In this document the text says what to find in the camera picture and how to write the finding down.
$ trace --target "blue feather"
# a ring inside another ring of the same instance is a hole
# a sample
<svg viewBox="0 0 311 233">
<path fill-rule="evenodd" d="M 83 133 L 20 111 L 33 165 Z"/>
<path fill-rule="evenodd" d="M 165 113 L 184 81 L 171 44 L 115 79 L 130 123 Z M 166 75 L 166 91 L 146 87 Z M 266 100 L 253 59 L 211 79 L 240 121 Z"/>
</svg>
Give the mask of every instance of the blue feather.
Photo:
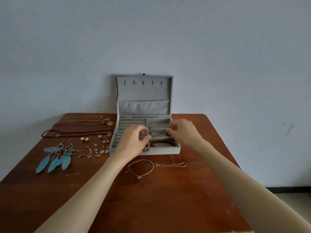
<svg viewBox="0 0 311 233">
<path fill-rule="evenodd" d="M 52 153 L 55 151 L 55 149 L 56 149 L 56 147 L 49 147 L 49 148 L 45 148 L 43 151 L 48 152 L 48 153 Z"/>
<path fill-rule="evenodd" d="M 56 157 L 50 164 L 48 172 L 52 172 L 58 164 L 58 158 Z"/>
<path fill-rule="evenodd" d="M 70 161 L 71 161 L 71 157 L 70 157 L 70 155 L 68 155 L 62 164 L 63 170 L 65 170 L 69 166 Z"/>
<path fill-rule="evenodd" d="M 59 161 L 58 161 L 58 163 L 57 163 L 57 166 L 63 164 L 63 162 L 64 162 L 65 159 L 66 159 L 66 155 L 63 155 L 63 156 L 59 159 Z"/>
<path fill-rule="evenodd" d="M 50 155 L 47 156 L 47 157 L 45 157 L 45 158 L 41 161 L 41 163 L 39 164 L 39 166 L 38 166 L 37 169 L 36 169 L 36 173 L 41 172 L 41 171 L 48 165 L 49 161 L 50 161 Z"/>
</svg>

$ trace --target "hand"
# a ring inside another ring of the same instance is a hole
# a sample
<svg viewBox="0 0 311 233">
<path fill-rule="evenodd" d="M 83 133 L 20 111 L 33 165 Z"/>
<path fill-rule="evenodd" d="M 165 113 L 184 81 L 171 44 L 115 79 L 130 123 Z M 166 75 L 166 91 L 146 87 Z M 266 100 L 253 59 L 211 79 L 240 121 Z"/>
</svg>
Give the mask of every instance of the hand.
<svg viewBox="0 0 311 233">
<path fill-rule="evenodd" d="M 126 162 L 138 156 L 151 139 L 150 135 L 146 136 L 142 141 L 138 139 L 138 136 L 144 134 L 147 130 L 147 127 L 143 125 L 132 125 L 125 129 L 113 156 Z"/>
<path fill-rule="evenodd" d="M 203 139 L 193 123 L 185 119 L 174 120 L 171 122 L 168 125 L 166 132 L 176 141 L 189 148 L 191 148 L 195 142 Z"/>
</svg>

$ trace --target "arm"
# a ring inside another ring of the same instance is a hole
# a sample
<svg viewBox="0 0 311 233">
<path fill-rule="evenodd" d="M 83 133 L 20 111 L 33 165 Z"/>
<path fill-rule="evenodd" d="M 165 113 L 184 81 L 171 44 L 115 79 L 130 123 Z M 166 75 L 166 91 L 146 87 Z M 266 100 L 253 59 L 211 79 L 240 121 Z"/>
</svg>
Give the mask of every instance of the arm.
<svg viewBox="0 0 311 233">
<path fill-rule="evenodd" d="M 146 130 L 142 125 L 127 128 L 115 154 L 110 156 L 99 171 L 35 233 L 87 233 L 117 174 L 150 140 L 151 136 L 146 136 L 142 141 L 138 139 L 139 133 Z"/>
<path fill-rule="evenodd" d="M 200 136 L 192 122 L 173 121 L 166 131 L 205 160 L 255 233 L 311 232 L 305 219 L 222 156 Z"/>
</svg>

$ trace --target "person's left hand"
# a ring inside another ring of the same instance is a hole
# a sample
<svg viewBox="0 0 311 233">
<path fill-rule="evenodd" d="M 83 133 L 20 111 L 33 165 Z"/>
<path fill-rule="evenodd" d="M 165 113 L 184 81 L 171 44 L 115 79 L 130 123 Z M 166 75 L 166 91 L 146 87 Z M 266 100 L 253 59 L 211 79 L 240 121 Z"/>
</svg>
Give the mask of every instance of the person's left hand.
<svg viewBox="0 0 311 233">
<path fill-rule="evenodd" d="M 138 139 L 138 136 L 147 130 L 147 127 L 143 125 L 132 125 L 125 129 L 113 156 L 126 162 L 138 156 L 151 139 L 150 135 L 142 141 Z"/>
</svg>

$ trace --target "gray jewelry box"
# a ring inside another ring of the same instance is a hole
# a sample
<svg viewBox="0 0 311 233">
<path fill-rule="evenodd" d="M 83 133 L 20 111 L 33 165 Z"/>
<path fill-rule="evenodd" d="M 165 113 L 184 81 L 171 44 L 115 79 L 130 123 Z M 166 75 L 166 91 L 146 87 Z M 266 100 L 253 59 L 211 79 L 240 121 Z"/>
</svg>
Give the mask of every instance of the gray jewelry box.
<svg viewBox="0 0 311 233">
<path fill-rule="evenodd" d="M 172 121 L 173 76 L 134 74 L 116 75 L 115 79 L 118 117 L 109 153 L 113 155 L 127 127 L 142 124 L 148 132 L 140 139 L 152 133 L 163 133 L 155 134 L 150 142 L 170 141 L 175 146 L 155 143 L 156 147 L 151 147 L 149 142 L 139 155 L 179 154 L 180 144 L 165 134 L 167 125 Z"/>
</svg>

